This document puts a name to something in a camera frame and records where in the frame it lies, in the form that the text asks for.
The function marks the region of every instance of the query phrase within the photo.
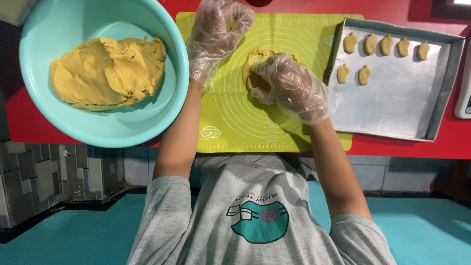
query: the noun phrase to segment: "teal mixing bowl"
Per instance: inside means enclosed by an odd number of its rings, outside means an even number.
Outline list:
[[[101,112],[73,108],[54,92],[49,64],[97,37],[158,37],[167,50],[165,74],[156,95]],[[41,113],[59,130],[87,144],[122,148],[163,132],[177,117],[188,90],[189,67],[177,25],[157,0],[41,0],[20,41],[24,83]]]

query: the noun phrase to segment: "dough lump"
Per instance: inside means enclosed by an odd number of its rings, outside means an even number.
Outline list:
[[[401,57],[409,56],[410,41],[406,37],[402,37],[398,42],[398,54]]]
[[[247,55],[245,64],[242,67],[242,81],[244,82],[245,86],[247,86],[249,90],[258,87],[267,93],[270,92],[271,90],[270,84],[267,81],[265,81],[263,77],[261,77],[260,75],[257,75],[256,73],[252,71],[252,64],[250,63],[250,60],[254,56],[260,55],[261,56],[260,61],[264,61],[265,59],[268,59],[270,55],[273,55],[276,53],[277,52],[274,50],[262,49],[262,48],[255,48],[249,52],[249,54]],[[291,56],[293,60],[297,62],[299,61],[298,56],[296,54],[290,53],[288,55]]]
[[[343,39],[343,50],[348,53],[352,54],[355,52],[355,45],[358,43],[358,38],[355,36],[353,32],[350,32],[350,35]]]
[[[347,82],[347,76],[350,73],[350,68],[347,67],[347,64],[343,64],[339,69],[337,69],[337,81],[339,83],[345,84]]]
[[[376,52],[376,41],[378,39],[373,33],[370,33],[368,37],[363,41],[363,50],[366,55],[372,55]]]
[[[427,60],[427,53],[429,53],[429,50],[430,45],[428,45],[426,41],[419,44],[419,47],[417,48],[417,59],[419,61]]]
[[[164,71],[165,46],[154,38],[88,40],[49,65],[54,91],[75,108],[100,111],[155,95]]]
[[[358,72],[358,82],[361,85],[368,85],[368,78],[370,78],[371,70],[368,69],[368,66],[363,66]]]
[[[383,56],[388,56],[391,53],[391,47],[394,40],[391,38],[391,34],[388,34],[380,40],[380,53]]]

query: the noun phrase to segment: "baking tray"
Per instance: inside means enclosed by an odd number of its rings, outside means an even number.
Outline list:
[[[343,39],[354,32],[358,37],[355,53],[343,50]],[[376,53],[366,56],[363,41],[369,33],[377,37]],[[379,51],[379,41],[391,34],[394,44],[388,56]],[[401,58],[396,45],[405,36],[409,56]],[[428,59],[419,62],[416,46],[427,41]],[[460,36],[406,28],[385,22],[345,18],[338,26],[326,80],[340,94],[339,107],[331,119],[337,131],[366,133],[414,141],[434,141],[463,52]],[[338,83],[337,69],[347,63],[350,74]],[[358,71],[368,65],[367,85],[358,83]]]

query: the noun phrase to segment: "person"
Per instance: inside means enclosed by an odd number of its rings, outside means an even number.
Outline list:
[[[327,94],[288,55],[279,53],[253,65],[271,90],[251,93],[309,124],[330,233],[311,214],[305,179],[276,154],[195,159],[202,92],[254,17],[248,6],[232,0],[201,1],[186,42],[187,97],[162,137],[128,264],[395,264],[328,118]],[[193,163],[202,186],[192,211]]]

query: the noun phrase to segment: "gloved hand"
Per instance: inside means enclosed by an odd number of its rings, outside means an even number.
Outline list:
[[[252,65],[252,71],[270,84],[270,92],[251,90],[262,104],[277,104],[283,112],[302,123],[313,125],[338,107],[337,94],[329,90],[306,66],[284,52]]]
[[[255,13],[250,7],[232,0],[202,0],[186,46],[190,78],[208,91],[218,63],[231,53],[252,26]],[[229,25],[235,21],[232,30]]]

